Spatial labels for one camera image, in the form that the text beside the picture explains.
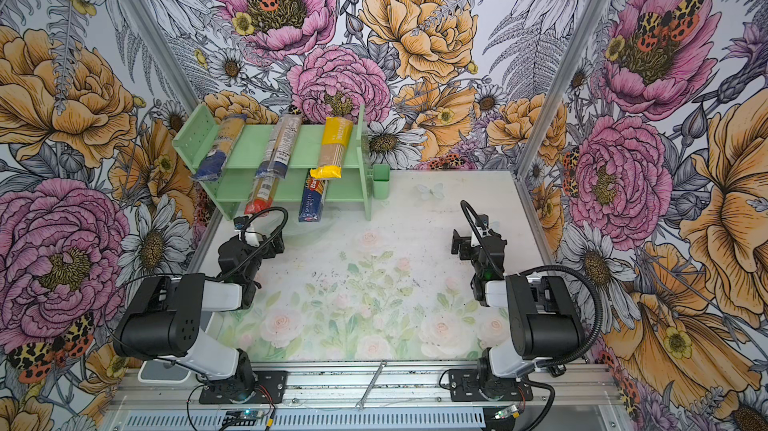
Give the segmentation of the red spaghetti bag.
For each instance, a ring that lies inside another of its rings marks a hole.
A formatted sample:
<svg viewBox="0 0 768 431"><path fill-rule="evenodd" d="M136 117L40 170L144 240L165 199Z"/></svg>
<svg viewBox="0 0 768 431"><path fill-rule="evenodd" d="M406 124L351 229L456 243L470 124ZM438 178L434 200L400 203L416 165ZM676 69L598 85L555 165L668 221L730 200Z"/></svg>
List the red spaghetti bag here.
<svg viewBox="0 0 768 431"><path fill-rule="evenodd" d="M245 213L252 215L269 208L273 204L279 181L280 177L275 171L258 173L253 180Z"/></svg>

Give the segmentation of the spaghetti bag with blue end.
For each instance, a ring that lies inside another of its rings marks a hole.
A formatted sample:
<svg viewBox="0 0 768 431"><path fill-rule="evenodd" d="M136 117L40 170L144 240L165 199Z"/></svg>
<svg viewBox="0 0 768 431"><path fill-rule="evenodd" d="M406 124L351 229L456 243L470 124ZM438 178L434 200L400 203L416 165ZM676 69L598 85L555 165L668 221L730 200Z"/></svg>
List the spaghetti bag with blue end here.
<svg viewBox="0 0 768 431"><path fill-rule="evenodd" d="M192 179L198 182L216 181L223 174L232 149L247 123L245 114L233 114L221 120L211 148L201 161Z"/></svg>

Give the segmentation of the spaghetti bag with white label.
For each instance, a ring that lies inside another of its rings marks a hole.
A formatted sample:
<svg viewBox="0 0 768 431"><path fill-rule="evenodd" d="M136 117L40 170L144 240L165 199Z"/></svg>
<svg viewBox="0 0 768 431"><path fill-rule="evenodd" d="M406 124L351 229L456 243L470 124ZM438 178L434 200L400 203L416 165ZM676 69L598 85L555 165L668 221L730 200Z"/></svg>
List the spaghetti bag with white label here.
<svg viewBox="0 0 768 431"><path fill-rule="evenodd" d="M262 161L256 171L257 178L286 177L288 165L303 118L298 114L287 114L280 117L269 136Z"/></svg>

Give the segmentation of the yellow spaghetti bag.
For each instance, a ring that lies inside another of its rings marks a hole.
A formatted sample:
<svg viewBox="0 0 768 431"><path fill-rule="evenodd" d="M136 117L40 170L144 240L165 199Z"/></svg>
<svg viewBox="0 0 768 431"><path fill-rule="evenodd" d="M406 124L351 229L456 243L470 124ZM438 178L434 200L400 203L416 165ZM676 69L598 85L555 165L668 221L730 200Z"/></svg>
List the yellow spaghetti bag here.
<svg viewBox="0 0 768 431"><path fill-rule="evenodd" d="M325 121L317 166L310 170L316 180L342 177L342 167L354 123L343 117L328 117Z"/></svg>

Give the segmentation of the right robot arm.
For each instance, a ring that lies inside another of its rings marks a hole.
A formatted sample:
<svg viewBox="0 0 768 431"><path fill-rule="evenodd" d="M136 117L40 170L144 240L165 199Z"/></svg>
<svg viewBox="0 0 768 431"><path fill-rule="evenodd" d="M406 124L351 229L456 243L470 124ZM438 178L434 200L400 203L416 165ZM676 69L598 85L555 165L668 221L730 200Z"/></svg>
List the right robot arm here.
<svg viewBox="0 0 768 431"><path fill-rule="evenodd" d="M463 375L454 385L455 401L481 397L488 401L531 397L524 379L535 371L564 371L566 363L587 345L587 336L569 294L566 277L584 279L561 265L542 265L516 274L504 272L507 241L492 230L485 215L465 214L470 234L453 232L451 253L472 265L470 288L483 307L507 313L509 336L485 347L474 378Z"/></svg>

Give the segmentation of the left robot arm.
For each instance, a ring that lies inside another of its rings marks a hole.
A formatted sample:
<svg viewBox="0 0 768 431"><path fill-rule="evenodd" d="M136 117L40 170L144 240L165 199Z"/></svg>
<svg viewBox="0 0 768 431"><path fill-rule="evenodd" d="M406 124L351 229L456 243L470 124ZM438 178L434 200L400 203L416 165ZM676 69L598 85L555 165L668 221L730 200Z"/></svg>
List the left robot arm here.
<svg viewBox="0 0 768 431"><path fill-rule="evenodd" d="M219 247L220 272L155 275L140 280L111 332L124 358L165 361L197 374L203 388L230 402L272 396L253 371L247 353L223 345L202 328L205 313L251 307L261 285L256 275L266 259L285 250L282 231L289 218L279 206L251 215L240 233Z"/></svg>

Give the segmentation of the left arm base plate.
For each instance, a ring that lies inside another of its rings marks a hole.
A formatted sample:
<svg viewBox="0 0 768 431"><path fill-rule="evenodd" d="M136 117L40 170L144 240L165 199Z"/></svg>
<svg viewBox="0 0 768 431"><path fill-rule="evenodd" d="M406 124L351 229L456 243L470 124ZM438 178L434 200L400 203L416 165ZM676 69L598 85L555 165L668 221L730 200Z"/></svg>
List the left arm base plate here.
<svg viewBox="0 0 768 431"><path fill-rule="evenodd" d="M250 378L233 376L204 386L199 402L203 405L280 404L286 391L286 371L257 371Z"/></svg>

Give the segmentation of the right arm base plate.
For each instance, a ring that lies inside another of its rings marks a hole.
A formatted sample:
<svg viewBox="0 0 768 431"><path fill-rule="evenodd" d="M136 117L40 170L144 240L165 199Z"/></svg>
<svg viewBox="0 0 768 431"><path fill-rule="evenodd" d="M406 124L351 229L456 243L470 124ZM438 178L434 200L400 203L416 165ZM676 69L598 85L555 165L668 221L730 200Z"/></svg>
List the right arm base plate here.
<svg viewBox="0 0 768 431"><path fill-rule="evenodd" d="M453 402L522 402L533 398L529 385L513 378L482 377L475 369L448 369L444 385Z"/></svg>

